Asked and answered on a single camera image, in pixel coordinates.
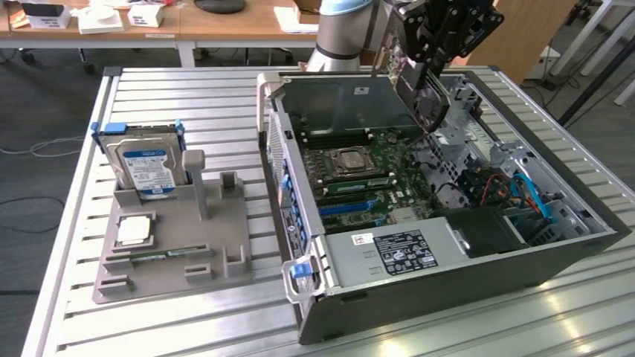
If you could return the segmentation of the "low-profile Nvidia graphics card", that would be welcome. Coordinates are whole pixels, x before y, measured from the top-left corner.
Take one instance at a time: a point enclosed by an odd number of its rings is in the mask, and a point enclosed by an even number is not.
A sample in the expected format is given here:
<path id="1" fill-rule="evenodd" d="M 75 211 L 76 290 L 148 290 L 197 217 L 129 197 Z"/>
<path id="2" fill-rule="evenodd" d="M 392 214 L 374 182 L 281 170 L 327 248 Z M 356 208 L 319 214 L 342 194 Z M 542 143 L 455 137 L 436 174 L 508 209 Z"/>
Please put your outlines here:
<path id="1" fill-rule="evenodd" d="M 398 97 L 406 105 L 416 125 L 426 133 L 434 132 L 446 118 L 450 109 L 450 94 L 439 80 L 439 76 L 428 76 L 426 88 L 419 88 L 419 75 L 423 63 L 414 62 L 406 55 L 400 45 L 403 23 L 400 19 L 390 19 L 374 58 L 372 76 L 386 76 Z"/>

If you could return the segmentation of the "dark metal drive cover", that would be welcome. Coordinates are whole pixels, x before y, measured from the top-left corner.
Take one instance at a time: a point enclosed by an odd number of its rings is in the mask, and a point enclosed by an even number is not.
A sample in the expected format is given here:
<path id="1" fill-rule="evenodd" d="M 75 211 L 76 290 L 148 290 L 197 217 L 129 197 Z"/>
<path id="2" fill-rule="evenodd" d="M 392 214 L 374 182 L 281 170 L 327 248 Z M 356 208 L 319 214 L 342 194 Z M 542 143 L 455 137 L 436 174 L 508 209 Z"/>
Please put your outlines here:
<path id="1" fill-rule="evenodd" d="M 280 99 L 291 116 L 308 119 L 311 131 L 400 128 L 418 130 L 406 105 L 384 77 L 296 78 Z"/>

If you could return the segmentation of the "black slanted pole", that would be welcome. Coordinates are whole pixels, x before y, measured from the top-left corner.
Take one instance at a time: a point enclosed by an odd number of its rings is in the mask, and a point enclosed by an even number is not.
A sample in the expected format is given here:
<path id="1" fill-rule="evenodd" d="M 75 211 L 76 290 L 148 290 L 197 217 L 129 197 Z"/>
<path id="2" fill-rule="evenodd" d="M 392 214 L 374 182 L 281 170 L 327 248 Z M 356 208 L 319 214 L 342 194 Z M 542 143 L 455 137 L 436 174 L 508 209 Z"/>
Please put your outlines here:
<path id="1" fill-rule="evenodd" d="M 558 124 L 566 126 L 566 124 L 574 118 L 576 112 L 582 109 L 583 105 L 587 103 L 598 89 L 602 87 L 603 83 L 608 80 L 610 76 L 620 67 L 622 63 L 630 57 L 631 53 L 635 51 L 635 36 L 628 41 L 627 45 L 622 48 L 618 55 L 612 58 L 591 84 L 584 89 L 583 93 L 578 96 L 575 102 L 567 108 L 567 111 L 563 113 L 558 119 Z"/>

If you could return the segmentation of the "installed CPU with thermal paste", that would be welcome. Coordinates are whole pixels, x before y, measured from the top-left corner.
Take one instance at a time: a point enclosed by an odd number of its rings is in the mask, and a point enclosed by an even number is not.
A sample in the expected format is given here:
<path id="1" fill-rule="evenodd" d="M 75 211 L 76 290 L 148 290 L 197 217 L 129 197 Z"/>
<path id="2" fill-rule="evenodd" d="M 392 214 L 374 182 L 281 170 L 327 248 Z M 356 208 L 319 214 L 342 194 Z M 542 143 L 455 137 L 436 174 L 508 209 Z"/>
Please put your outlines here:
<path id="1" fill-rule="evenodd" d="M 344 167 L 350 171 L 366 169 L 366 155 L 359 151 L 342 152 L 342 160 Z"/>

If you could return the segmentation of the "metal CPU socket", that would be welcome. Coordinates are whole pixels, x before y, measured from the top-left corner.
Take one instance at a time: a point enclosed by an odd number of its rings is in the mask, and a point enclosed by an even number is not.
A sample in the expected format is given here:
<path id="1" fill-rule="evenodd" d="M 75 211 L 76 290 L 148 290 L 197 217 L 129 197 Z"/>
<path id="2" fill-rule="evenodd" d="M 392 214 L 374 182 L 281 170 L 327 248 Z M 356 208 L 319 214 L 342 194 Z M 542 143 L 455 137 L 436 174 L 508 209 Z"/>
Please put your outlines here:
<path id="1" fill-rule="evenodd" d="M 358 171 L 350 171 L 344 167 L 342 160 L 342 152 L 346 151 L 359 151 L 366 155 L 366 169 Z M 355 177 L 355 176 L 367 176 L 376 174 L 382 171 L 379 166 L 375 164 L 374 159 L 370 154 L 370 150 L 363 146 L 347 147 L 340 149 L 334 149 L 330 151 L 330 159 L 334 165 L 334 175 L 338 177 Z"/>

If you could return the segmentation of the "black round object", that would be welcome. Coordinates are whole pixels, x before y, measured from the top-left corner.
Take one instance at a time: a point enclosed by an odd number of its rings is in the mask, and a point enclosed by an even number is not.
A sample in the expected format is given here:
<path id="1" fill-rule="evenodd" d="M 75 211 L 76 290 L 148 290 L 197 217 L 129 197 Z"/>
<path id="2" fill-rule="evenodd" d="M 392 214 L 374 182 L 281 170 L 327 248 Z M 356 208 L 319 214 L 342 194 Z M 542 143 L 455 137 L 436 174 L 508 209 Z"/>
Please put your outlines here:
<path id="1" fill-rule="evenodd" d="M 232 14 L 244 10 L 245 0 L 193 0 L 195 6 L 207 13 Z"/>

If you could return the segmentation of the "small silver chipset heatsink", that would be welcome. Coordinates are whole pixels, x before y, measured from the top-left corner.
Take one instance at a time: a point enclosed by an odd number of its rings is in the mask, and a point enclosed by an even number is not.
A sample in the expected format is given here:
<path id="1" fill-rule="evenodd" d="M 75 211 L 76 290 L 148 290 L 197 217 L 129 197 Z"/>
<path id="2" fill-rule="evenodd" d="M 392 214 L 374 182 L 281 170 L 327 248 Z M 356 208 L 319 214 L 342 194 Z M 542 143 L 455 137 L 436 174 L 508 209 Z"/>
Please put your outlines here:
<path id="1" fill-rule="evenodd" d="M 414 207 L 396 208 L 391 212 L 391 216 L 396 224 L 422 220 L 420 213 Z"/>

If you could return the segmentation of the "black fan shroud box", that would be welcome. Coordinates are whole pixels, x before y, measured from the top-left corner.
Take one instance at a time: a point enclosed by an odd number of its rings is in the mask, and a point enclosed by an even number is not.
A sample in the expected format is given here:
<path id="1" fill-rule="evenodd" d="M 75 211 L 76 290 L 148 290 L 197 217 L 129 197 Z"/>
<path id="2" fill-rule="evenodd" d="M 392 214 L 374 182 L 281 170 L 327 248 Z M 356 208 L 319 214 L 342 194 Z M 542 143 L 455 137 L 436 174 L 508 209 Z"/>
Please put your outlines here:
<path id="1" fill-rule="evenodd" d="M 447 210 L 446 220 L 467 243 L 467 256 L 484 257 L 527 247 L 499 208 L 490 206 Z"/>

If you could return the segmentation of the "grey power supply unit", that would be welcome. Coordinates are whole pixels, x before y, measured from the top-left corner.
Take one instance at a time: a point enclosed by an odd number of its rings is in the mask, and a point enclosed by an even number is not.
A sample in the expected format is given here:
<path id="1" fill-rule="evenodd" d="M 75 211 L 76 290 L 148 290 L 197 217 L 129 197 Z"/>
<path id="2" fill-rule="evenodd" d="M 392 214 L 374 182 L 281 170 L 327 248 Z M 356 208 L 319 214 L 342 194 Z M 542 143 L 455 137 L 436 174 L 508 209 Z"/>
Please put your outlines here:
<path id="1" fill-rule="evenodd" d="M 339 286 L 358 288 L 464 263 L 460 240 L 443 217 L 326 236 Z"/>

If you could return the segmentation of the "white round item on box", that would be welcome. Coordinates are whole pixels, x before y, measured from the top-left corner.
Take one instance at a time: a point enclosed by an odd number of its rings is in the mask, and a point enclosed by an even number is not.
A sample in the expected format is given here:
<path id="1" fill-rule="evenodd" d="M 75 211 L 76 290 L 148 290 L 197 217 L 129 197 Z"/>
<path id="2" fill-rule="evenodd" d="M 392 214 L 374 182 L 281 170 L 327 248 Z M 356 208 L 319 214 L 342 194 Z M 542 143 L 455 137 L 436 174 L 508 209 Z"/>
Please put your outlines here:
<path id="1" fill-rule="evenodd" d="M 125 30 L 119 11 L 108 6 L 88 6 L 76 11 L 81 35 L 123 32 Z"/>

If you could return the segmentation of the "grey plastic parts rack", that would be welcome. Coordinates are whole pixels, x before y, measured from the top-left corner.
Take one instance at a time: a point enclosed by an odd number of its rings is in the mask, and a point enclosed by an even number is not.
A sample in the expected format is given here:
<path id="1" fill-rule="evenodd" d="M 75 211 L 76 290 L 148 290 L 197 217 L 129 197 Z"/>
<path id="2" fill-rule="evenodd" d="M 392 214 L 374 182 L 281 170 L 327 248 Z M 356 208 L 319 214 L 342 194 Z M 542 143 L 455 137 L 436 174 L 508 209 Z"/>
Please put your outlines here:
<path id="1" fill-rule="evenodd" d="M 191 183 L 167 199 L 143 200 L 135 190 L 116 190 L 95 278 L 96 304 L 136 298 L 224 289 L 251 280 L 251 245 L 244 184 L 235 171 L 203 179 L 200 149 L 184 151 Z M 116 242 L 119 223 L 128 216 L 151 218 L 149 238 L 137 245 Z M 107 262 L 112 255 L 205 245 L 204 251 L 167 260 Z"/>

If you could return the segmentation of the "open black PC case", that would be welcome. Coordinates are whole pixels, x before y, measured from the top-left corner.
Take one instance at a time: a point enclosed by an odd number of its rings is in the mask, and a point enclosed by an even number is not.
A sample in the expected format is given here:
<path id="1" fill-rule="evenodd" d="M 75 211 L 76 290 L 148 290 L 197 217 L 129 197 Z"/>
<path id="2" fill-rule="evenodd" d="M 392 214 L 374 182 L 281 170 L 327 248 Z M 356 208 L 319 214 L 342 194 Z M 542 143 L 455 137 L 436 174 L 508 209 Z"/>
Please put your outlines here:
<path id="1" fill-rule="evenodd" d="M 319 343 L 464 303 L 539 286 L 566 268 L 604 251 L 630 235 L 628 225 L 583 180 L 582 171 L 591 168 L 591 162 L 587 158 L 567 162 L 564 152 L 575 149 L 575 143 L 551 118 L 500 72 L 490 69 L 454 69 L 444 74 L 459 71 L 470 71 L 478 78 L 482 98 L 488 103 L 482 119 L 486 128 L 498 137 L 494 145 L 519 141 L 530 148 L 582 200 L 586 206 L 584 217 L 592 216 L 602 223 L 604 231 L 543 245 L 527 245 L 504 215 L 504 209 L 511 208 L 516 202 L 510 197 L 510 178 L 500 169 L 491 166 L 490 161 L 475 161 L 458 180 L 459 189 L 471 201 L 466 208 L 499 208 L 527 247 L 503 254 L 468 257 L 464 263 L 440 268 L 431 274 L 383 280 L 358 288 L 340 287 L 327 258 L 326 236 L 330 234 L 326 233 L 319 217 L 299 143 L 304 132 L 324 135 L 364 129 L 311 131 L 308 119 L 288 115 L 280 99 L 284 96 L 284 84 L 296 78 L 375 76 L 364 72 L 268 71 L 257 76 L 257 131 L 273 224 L 284 259 L 281 281 L 288 300 L 295 306 L 301 344 Z M 426 133 L 419 126 L 418 130 L 395 129 L 416 137 L 411 142 L 414 155 L 424 161 L 420 156 L 424 139 L 435 131 Z M 292 131 L 292 139 L 287 139 L 284 130 Z M 370 130 L 379 132 L 387 129 Z M 284 174 L 289 174 L 292 188 L 281 192 Z M 292 216 L 288 207 L 292 193 L 300 214 L 297 218 Z M 454 209 L 460 208 L 446 208 L 442 205 L 427 219 L 446 218 L 446 211 Z M 311 277 L 291 278 L 289 267 L 295 263 L 311 263 Z"/>

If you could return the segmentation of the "white box with black lid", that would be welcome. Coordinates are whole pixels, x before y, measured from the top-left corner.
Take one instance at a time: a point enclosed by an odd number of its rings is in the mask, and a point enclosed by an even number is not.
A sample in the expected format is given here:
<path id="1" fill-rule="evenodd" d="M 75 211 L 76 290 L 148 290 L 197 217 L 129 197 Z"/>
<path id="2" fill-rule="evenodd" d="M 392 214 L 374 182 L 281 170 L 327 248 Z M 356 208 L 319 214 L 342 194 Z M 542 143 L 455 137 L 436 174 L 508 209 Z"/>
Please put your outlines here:
<path id="1" fill-rule="evenodd" d="M 65 29 L 71 21 L 71 11 L 67 5 L 44 2 L 23 2 L 31 28 Z"/>

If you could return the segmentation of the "orange packet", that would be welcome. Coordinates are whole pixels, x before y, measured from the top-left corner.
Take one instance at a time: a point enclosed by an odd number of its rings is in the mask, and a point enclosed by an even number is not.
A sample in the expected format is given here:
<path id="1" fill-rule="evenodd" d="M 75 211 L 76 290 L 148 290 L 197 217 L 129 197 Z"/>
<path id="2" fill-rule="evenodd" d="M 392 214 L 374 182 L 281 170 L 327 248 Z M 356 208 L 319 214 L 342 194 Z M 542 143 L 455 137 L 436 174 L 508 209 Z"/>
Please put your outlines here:
<path id="1" fill-rule="evenodd" d="M 5 11 L 11 30 L 16 30 L 29 25 L 25 11 L 23 10 L 23 7 L 19 3 L 5 3 Z"/>

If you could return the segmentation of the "spare green RAM stick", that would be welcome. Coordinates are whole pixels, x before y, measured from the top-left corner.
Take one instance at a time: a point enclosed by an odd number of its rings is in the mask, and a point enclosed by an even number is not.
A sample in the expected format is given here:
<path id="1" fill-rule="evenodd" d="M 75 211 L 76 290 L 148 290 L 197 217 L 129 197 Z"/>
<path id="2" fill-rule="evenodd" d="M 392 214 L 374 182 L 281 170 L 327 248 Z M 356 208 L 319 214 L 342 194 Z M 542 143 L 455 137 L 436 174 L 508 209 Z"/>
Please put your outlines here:
<path id="1" fill-rule="evenodd" d="M 207 249 L 205 245 L 199 245 L 199 246 L 177 248 L 177 249 L 171 249 L 171 250 L 128 253 L 128 254 L 108 256 L 108 257 L 105 257 L 105 261 L 107 262 L 113 262 L 113 261 L 117 261 L 117 260 L 129 260 L 132 263 L 139 263 L 139 262 L 167 260 L 167 259 L 171 259 L 173 257 L 183 257 L 185 254 L 192 253 L 192 252 L 204 251 L 205 249 Z"/>

